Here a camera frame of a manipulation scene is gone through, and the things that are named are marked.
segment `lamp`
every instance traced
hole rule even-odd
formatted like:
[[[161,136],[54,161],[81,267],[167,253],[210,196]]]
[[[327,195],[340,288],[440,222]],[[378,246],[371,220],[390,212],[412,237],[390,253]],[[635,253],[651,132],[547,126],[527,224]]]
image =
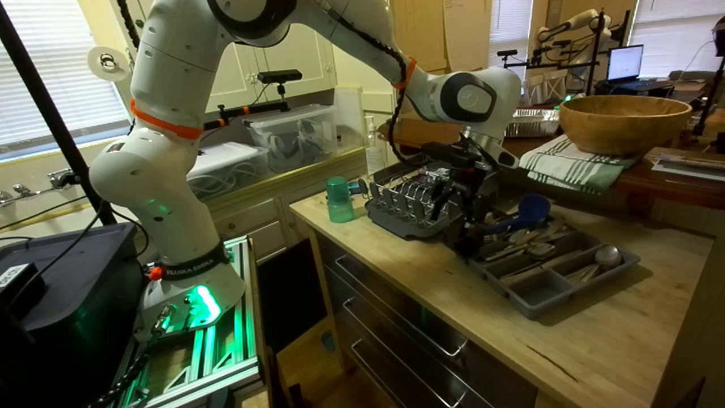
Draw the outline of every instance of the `lamp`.
[[[716,34],[716,49],[719,49],[716,57],[721,57],[721,67],[716,69],[716,76],[712,82],[712,88],[710,88],[707,101],[703,106],[701,119],[694,126],[696,136],[703,136],[703,132],[705,132],[707,114],[712,108],[714,96],[721,88],[721,80],[722,80],[722,67],[725,67],[725,15],[716,22],[716,26],[712,31]]]

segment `bottle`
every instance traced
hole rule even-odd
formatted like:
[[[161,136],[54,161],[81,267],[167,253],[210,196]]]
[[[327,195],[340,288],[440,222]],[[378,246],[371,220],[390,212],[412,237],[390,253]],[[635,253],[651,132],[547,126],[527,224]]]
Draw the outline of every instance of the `bottle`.
[[[368,116],[365,162],[370,176],[385,168],[385,142],[378,137],[378,126],[371,116]]]

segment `gray utensil organizer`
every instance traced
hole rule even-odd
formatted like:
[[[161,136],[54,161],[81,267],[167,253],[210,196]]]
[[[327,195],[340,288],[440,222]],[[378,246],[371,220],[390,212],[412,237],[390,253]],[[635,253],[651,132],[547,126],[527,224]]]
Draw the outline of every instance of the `gray utensil organizer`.
[[[551,233],[547,226],[527,233],[539,237],[523,245],[508,242],[502,249],[500,239],[487,239],[480,256],[471,260],[473,270],[525,318],[539,318],[566,298],[626,275],[638,263],[638,256],[619,246],[620,260],[613,267],[600,267],[596,252],[608,242],[570,226],[557,233]]]

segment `computer monitor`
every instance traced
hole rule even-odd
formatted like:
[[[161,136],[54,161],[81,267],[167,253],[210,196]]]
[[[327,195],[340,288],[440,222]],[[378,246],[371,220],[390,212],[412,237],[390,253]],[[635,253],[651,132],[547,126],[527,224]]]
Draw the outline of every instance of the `computer monitor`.
[[[644,46],[626,46],[610,49],[608,82],[636,80],[641,69]]]

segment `floor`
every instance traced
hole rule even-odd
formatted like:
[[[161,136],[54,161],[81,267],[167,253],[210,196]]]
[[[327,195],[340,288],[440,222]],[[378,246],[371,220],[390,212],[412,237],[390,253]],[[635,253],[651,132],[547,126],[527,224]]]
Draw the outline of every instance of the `floor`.
[[[360,371],[344,369],[330,339],[330,322],[321,320],[279,355],[287,388],[300,385],[301,408],[392,408],[394,403]],[[268,394],[255,394],[242,408],[268,408]]]

